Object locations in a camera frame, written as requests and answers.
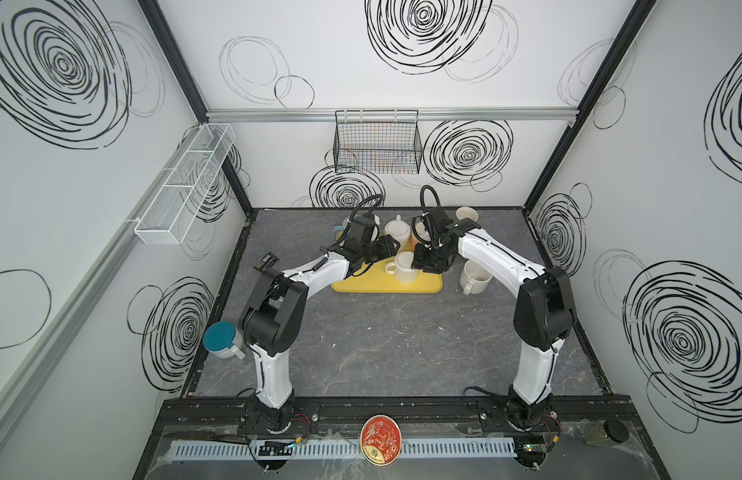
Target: yellow tray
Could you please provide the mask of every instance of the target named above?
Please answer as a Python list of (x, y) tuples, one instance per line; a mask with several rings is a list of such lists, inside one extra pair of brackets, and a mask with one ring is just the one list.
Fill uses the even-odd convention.
[(437, 274), (421, 273), (414, 283), (398, 283), (395, 275), (388, 274), (384, 267), (395, 261), (395, 257), (373, 264), (360, 276), (350, 276), (341, 282), (331, 284), (337, 292), (352, 293), (435, 293), (443, 288), (443, 279)]

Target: wire grid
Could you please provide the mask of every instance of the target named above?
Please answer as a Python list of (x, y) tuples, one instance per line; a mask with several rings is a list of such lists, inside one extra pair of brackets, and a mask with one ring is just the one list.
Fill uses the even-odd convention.
[(346, 113), (336, 112), (333, 139), (333, 161), (338, 174), (354, 169), (374, 174), (419, 172), (424, 149), (418, 116), (413, 120), (342, 121), (340, 112)]
[(235, 134), (229, 124), (204, 124), (134, 232), (146, 244), (181, 244), (219, 174)]

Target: black wire basket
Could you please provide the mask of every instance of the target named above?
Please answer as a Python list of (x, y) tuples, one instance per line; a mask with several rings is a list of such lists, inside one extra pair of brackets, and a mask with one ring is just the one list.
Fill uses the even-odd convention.
[(333, 163), (338, 174), (417, 174), (424, 149), (418, 110), (337, 110)]

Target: red round tin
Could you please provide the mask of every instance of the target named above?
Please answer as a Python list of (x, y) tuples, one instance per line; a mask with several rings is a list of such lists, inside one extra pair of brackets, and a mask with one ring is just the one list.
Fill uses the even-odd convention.
[(400, 427), (386, 415), (369, 418), (360, 431), (360, 449), (368, 461), (376, 466), (392, 463), (400, 454), (402, 445)]

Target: teal lid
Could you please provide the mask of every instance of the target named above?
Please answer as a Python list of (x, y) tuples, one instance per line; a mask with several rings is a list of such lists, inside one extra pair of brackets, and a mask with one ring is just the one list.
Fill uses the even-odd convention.
[(235, 326), (230, 322), (216, 322), (203, 334), (203, 346), (209, 352), (229, 349), (236, 333)]

